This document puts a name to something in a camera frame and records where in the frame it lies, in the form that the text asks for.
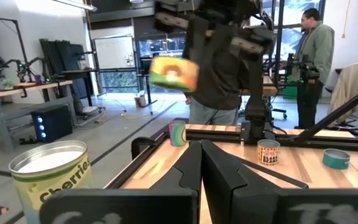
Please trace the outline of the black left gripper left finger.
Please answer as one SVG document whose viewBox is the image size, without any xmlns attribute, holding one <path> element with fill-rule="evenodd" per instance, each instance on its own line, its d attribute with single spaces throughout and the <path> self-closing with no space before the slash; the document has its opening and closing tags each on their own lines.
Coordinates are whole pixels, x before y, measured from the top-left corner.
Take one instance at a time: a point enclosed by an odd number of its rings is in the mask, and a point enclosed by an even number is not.
<svg viewBox="0 0 358 224">
<path fill-rule="evenodd" d="M 41 206 L 41 224 L 199 224 L 202 147 L 193 141 L 149 189 L 71 189 Z"/>
</svg>

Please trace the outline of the short yellow orange label can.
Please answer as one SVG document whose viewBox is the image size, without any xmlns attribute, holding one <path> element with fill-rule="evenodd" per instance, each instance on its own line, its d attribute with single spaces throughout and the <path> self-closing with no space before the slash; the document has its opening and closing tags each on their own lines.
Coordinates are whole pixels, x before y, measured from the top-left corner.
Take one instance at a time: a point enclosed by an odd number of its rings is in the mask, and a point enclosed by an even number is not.
<svg viewBox="0 0 358 224">
<path fill-rule="evenodd" d="M 199 66 L 184 58 L 155 57 L 150 65 L 150 82 L 163 88 L 194 92 Z"/>
</svg>

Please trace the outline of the orange black patterned can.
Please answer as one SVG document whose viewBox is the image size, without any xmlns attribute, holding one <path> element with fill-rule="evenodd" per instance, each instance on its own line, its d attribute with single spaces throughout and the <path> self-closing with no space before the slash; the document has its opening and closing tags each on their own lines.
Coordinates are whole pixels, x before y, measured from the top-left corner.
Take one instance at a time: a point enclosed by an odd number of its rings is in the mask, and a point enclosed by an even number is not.
<svg viewBox="0 0 358 224">
<path fill-rule="evenodd" d="M 271 139 L 261 139 L 257 142 L 257 162 L 272 166 L 278 164 L 280 143 Z"/>
</svg>

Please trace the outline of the tall Cherries label can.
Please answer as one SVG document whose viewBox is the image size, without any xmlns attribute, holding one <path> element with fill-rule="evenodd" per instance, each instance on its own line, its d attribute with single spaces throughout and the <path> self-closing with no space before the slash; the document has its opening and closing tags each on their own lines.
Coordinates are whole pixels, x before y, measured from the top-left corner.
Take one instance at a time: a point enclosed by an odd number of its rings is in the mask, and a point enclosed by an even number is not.
<svg viewBox="0 0 358 224">
<path fill-rule="evenodd" d="M 93 189 L 87 145 L 57 141 L 28 150 L 9 164 L 27 224 L 40 224 L 39 210 L 61 190 Z"/>
</svg>

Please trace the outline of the short teal can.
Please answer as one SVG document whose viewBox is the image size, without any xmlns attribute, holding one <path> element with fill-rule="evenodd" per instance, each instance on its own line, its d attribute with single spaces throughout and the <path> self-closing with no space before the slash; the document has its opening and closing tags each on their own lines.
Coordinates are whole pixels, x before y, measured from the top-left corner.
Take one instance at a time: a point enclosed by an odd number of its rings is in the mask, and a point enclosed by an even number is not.
<svg viewBox="0 0 358 224">
<path fill-rule="evenodd" d="M 325 149 L 323 164 L 332 169 L 345 170 L 349 167 L 351 155 L 339 149 Z"/>
</svg>

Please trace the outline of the slim green rainbow label can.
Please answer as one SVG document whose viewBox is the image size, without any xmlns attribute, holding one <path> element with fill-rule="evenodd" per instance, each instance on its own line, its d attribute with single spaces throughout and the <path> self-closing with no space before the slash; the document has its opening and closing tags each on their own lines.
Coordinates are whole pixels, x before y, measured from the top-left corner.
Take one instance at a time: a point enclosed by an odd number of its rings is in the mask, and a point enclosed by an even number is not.
<svg viewBox="0 0 358 224">
<path fill-rule="evenodd" d="M 181 147 L 186 144 L 186 123 L 184 121 L 172 121 L 169 125 L 170 144 Z"/>
</svg>

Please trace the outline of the wooden background table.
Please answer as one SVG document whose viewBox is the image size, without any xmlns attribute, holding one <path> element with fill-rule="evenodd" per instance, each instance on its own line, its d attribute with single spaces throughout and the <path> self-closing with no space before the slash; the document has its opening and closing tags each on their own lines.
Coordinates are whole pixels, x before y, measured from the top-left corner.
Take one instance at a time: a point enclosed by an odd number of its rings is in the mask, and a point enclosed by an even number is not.
<svg viewBox="0 0 358 224">
<path fill-rule="evenodd" d="M 263 94 L 265 96 L 274 96 L 277 94 L 277 88 L 275 87 L 272 79 L 269 76 L 263 76 L 263 84 Z M 251 92 L 247 89 L 242 89 L 240 93 L 244 96 L 251 95 Z"/>
</svg>

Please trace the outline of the cardboard box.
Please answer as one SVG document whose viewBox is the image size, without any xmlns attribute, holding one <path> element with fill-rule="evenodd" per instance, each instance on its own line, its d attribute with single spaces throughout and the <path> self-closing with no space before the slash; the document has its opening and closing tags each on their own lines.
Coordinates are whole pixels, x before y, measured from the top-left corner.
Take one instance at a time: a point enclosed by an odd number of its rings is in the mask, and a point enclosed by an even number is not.
<svg viewBox="0 0 358 224">
<path fill-rule="evenodd" d="M 135 100 L 136 107 L 138 107 L 138 108 L 146 107 L 147 103 L 146 103 L 146 100 L 145 100 L 145 91 L 141 90 L 138 93 L 136 93 L 135 97 L 134 97 L 134 100 Z"/>
</svg>

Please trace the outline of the whiteboard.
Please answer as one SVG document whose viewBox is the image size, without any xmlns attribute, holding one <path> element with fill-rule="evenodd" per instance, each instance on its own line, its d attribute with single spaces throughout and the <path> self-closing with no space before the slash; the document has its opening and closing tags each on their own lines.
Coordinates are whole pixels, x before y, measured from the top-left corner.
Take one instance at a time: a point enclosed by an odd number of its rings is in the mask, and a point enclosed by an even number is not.
<svg viewBox="0 0 358 224">
<path fill-rule="evenodd" d="M 131 36 L 94 39 L 100 69 L 135 68 Z"/>
</svg>

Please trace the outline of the black desk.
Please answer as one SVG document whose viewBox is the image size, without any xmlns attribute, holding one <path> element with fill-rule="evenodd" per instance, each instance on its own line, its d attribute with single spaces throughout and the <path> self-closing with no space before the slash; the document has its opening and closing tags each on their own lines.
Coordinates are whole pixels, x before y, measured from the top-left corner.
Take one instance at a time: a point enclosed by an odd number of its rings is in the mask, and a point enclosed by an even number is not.
<svg viewBox="0 0 358 224">
<path fill-rule="evenodd" d="M 86 97 L 88 100 L 88 105 L 92 106 L 92 99 L 91 99 L 91 72 L 97 72 L 97 69 L 86 69 L 86 70 L 71 70 L 71 71 L 64 71 L 61 72 L 60 75 L 63 75 L 66 79 L 77 79 L 82 78 L 85 83 L 86 89 Z"/>
</svg>

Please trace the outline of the ceiling light bar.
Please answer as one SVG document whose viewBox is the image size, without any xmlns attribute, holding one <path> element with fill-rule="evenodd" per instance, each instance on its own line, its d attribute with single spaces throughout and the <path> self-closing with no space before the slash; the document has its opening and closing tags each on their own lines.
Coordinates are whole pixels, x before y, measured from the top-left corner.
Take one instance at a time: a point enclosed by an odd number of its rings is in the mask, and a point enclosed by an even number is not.
<svg viewBox="0 0 358 224">
<path fill-rule="evenodd" d="M 66 5 L 69 5 L 69 6 L 73 6 L 73 7 L 78 7 L 78 8 L 81 8 L 81 9 L 88 10 L 88 11 L 93 11 L 93 12 L 98 10 L 97 7 L 94 7 L 92 5 L 78 3 L 78 2 L 75 2 L 75 1 L 72 1 L 72 0 L 53 0 L 53 1 L 59 2 L 59 3 L 62 3 L 62 4 L 66 4 Z"/>
</svg>

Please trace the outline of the black leaning panels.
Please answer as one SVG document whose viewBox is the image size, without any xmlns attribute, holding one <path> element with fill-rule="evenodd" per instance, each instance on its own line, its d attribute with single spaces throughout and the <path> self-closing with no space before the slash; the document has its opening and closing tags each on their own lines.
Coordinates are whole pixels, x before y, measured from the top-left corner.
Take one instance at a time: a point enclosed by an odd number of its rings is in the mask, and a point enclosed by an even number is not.
<svg viewBox="0 0 358 224">
<path fill-rule="evenodd" d="M 50 76 L 80 69 L 79 61 L 83 59 L 84 52 L 81 44 L 48 39 L 39 39 L 39 42 Z"/>
</svg>

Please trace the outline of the black curved bracket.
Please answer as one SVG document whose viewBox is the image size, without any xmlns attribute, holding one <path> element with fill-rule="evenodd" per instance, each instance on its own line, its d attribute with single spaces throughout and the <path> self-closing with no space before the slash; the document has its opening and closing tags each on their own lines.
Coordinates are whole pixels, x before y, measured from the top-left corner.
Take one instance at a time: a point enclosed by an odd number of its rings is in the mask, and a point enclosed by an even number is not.
<svg viewBox="0 0 358 224">
<path fill-rule="evenodd" d="M 138 156 L 148 158 L 157 146 L 156 140 L 147 137 L 138 137 L 131 142 L 131 156 L 135 160 Z"/>
</svg>

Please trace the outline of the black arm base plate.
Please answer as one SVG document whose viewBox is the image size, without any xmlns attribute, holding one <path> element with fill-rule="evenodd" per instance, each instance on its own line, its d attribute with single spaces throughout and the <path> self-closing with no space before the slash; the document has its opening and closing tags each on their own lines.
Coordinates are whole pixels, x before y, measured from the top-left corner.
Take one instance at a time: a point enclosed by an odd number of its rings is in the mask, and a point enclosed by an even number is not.
<svg viewBox="0 0 358 224">
<path fill-rule="evenodd" d="M 259 140 L 276 140 L 275 133 L 270 124 L 258 121 L 245 121 L 241 123 L 241 144 L 256 145 Z"/>
</svg>

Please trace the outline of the black aluminium table frame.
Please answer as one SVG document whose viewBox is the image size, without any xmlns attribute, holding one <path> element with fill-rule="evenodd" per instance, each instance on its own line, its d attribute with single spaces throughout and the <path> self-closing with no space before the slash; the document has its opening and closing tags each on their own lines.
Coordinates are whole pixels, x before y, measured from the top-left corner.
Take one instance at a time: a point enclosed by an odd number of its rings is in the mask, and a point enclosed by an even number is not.
<svg viewBox="0 0 358 224">
<path fill-rule="evenodd" d="M 316 123 L 312 128 L 302 129 L 287 129 L 281 130 L 277 133 L 277 128 L 272 125 L 275 133 L 276 141 L 285 147 L 296 148 L 313 148 L 323 149 L 325 147 L 336 147 L 346 151 L 358 151 L 358 138 L 350 138 L 342 136 L 343 132 L 338 130 L 325 130 L 325 128 L 334 120 L 355 107 L 358 104 L 358 94 L 344 103 L 341 107 L 334 110 L 327 115 L 320 122 Z M 214 125 L 186 125 L 186 137 L 190 141 L 199 141 L 201 139 L 208 139 L 216 142 L 239 143 L 241 126 L 214 126 Z M 156 150 L 165 139 L 169 137 L 168 126 L 156 132 L 152 137 L 156 140 Z"/>
</svg>

